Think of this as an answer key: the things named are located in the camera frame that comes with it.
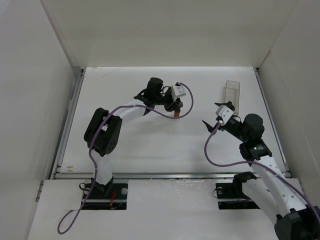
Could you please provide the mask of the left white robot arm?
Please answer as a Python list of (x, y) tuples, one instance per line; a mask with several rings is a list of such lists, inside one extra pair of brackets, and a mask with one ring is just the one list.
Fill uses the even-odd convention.
[(104, 160), (106, 155), (115, 150), (121, 128), (126, 123), (147, 115), (156, 106), (164, 107), (167, 112), (173, 112), (172, 118), (179, 118), (183, 103), (181, 98), (186, 95), (186, 87), (177, 82), (172, 86), (164, 86), (162, 79), (152, 77), (145, 89), (122, 106), (112, 110), (98, 108), (95, 110), (84, 133), (88, 155), (94, 165), (91, 178), (91, 188), (105, 196), (109, 194), (113, 184), (111, 161)]

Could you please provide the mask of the clear plastic container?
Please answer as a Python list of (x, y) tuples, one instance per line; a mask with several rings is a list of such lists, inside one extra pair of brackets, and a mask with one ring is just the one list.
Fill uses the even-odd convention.
[(232, 102), (234, 106), (234, 114), (239, 114), (240, 105), (240, 86), (241, 84), (237, 81), (227, 80), (223, 90), (222, 102)]

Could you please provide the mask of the orange wooden cylinder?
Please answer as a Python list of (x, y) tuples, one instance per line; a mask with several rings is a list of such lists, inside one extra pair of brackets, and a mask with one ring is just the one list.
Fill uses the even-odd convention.
[(180, 116), (180, 112), (175, 111), (175, 112), (174, 112), (174, 117), (175, 117), (175, 118), (178, 118), (179, 116)]

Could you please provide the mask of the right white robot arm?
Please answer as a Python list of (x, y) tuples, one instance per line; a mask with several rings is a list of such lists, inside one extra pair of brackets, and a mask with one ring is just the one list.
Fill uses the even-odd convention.
[(262, 139), (263, 119), (250, 113), (238, 121), (231, 101), (217, 103), (217, 107), (215, 126), (205, 123), (210, 137), (217, 131), (225, 131), (240, 140), (243, 160), (232, 165), (249, 165), (252, 169), (233, 177), (234, 192), (241, 198), (251, 199), (263, 211), (279, 240), (318, 240), (320, 209), (288, 182), (279, 169)]

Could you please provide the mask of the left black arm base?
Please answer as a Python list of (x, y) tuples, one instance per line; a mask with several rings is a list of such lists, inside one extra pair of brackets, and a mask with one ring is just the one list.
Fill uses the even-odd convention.
[(106, 185), (95, 183), (83, 210), (126, 210), (128, 183), (114, 182), (112, 178)]

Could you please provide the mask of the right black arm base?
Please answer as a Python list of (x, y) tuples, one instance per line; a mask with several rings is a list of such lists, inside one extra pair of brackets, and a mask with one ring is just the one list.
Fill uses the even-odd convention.
[(258, 205), (243, 193), (243, 184), (257, 180), (252, 172), (242, 172), (233, 179), (217, 180), (212, 195), (218, 200), (219, 210), (259, 210)]

